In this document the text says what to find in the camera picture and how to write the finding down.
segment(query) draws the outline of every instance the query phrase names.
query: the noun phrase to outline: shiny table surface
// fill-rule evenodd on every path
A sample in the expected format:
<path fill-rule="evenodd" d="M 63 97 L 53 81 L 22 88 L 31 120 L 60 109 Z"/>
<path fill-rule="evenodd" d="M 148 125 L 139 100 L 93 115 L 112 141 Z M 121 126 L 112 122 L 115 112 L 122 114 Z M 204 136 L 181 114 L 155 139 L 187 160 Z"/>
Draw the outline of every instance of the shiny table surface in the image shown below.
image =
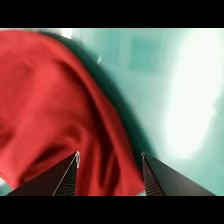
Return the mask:
<path fill-rule="evenodd" d="M 154 155 L 224 195 L 223 29 L 41 30 L 79 40 L 97 55 L 132 108 Z"/>

